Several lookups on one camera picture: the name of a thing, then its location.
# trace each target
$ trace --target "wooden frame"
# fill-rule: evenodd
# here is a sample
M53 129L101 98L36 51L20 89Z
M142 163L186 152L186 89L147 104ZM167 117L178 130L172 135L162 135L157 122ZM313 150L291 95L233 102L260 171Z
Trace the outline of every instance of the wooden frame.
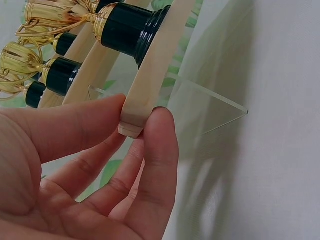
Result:
M150 1L127 0L125 2L146 8ZM196 0L174 0L126 98L121 113L120 134L135 139L144 129L159 98L159 92L168 67L176 53L186 22L195 4ZM89 24L87 23L84 26L65 56L76 62L83 62L68 94L63 98L46 91L40 102L40 108L87 101L89 100L88 92L91 85L96 88L102 88L104 85L120 54L93 40L93 30L92 27L89 27ZM98 94L90 96L91 100L97 98Z

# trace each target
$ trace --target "gold decorative top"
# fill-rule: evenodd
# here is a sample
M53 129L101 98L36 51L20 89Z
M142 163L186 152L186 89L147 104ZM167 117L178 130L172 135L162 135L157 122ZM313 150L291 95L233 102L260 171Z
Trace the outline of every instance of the gold decorative top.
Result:
M25 47L23 42L9 42L0 54L0 69L3 74L0 84L15 85L25 82L41 72L44 68L41 48L35 45L39 51L37 54L31 48ZM17 79L8 79L8 76L19 76Z
M26 28L25 33L33 34L33 33L46 33L50 31L48 27L45 26L34 26L32 28ZM27 37L21 37L21 41L23 41L23 45L33 44L33 42L30 42ZM34 40L41 48L45 45L51 44L55 40L54 35L48 35L48 36L36 36L33 37L32 40Z
M26 23L17 30L17 37L43 37L74 29L87 21L93 13L91 0L28 0L24 18ZM29 33L34 26L52 28L47 32Z
M94 1L92 3L92 12L95 13L97 11L98 5L100 1Z
M98 5L90 0L28 0L25 7L26 23L16 32L17 37L49 37L65 33L85 22L92 23L94 35L101 41L103 29L117 3L109 4L95 13ZM47 31L33 31L35 27Z
M13 75L8 75L7 79L11 79L12 81L16 81L18 78L18 76L13 76ZM10 100L12 98L14 98L15 96L17 96L18 94L20 94L21 92L24 91L24 84L23 83L19 83L16 85L5 85L5 84L0 84L0 93L4 93L6 95L8 95L7 97L0 97L0 101L7 101Z

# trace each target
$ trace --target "green leaf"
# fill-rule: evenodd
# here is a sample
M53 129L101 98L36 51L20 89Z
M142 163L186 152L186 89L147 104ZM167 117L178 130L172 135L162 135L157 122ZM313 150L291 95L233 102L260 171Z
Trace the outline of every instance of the green leaf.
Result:
M179 63L182 63L184 61L184 57L179 55L174 55L173 59Z
M183 50L183 52L187 51L189 43L190 43L190 38L187 38L187 37L183 36L180 39L179 46Z
M122 163L122 160L114 160L114 161L108 162L108 164L104 167L104 170L103 170L103 174L100 182L100 188L105 186L110 181L110 179L116 173L121 163Z
M88 198L91 194L94 193L95 188L94 188L94 183L92 183L77 199L76 201L78 203L82 202L83 200L85 200L86 198Z
M174 0L153 0L151 6L154 11L158 11L165 8L165 6L171 5L173 2Z
M171 74L178 74L180 71L180 67L177 67L177 66L169 66L168 68L168 73L171 73Z
M8 101L0 101L0 106L4 108L25 108L27 105L23 96L16 96Z
M103 90L108 90L113 86L113 84L115 84L115 82L116 82L115 80L107 81L103 86Z
M163 81L162 87L169 88L173 87L176 84L176 80L172 77L166 77Z
M194 19L193 17L189 17L185 26L188 27L188 28L193 28L194 29L196 27L196 25L197 25L197 22L198 21L196 19Z

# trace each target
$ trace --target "clear acrylic panel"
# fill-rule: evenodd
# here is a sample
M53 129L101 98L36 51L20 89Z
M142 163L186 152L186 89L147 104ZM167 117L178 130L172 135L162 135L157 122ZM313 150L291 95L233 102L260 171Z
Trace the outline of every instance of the clear acrylic panel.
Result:
M120 63L124 61L127 68L120 69ZM137 72L138 67L134 60L121 54L105 85L93 84L89 87L89 97L96 99L120 93L127 95ZM180 124L183 126L187 124L191 128L196 127L200 135L221 128L248 114L245 107L211 90L210 84L204 87L203 82L201 79L190 80L169 72L155 107L168 108L174 115L177 127ZM206 82L215 86L212 84L213 81L206 79Z

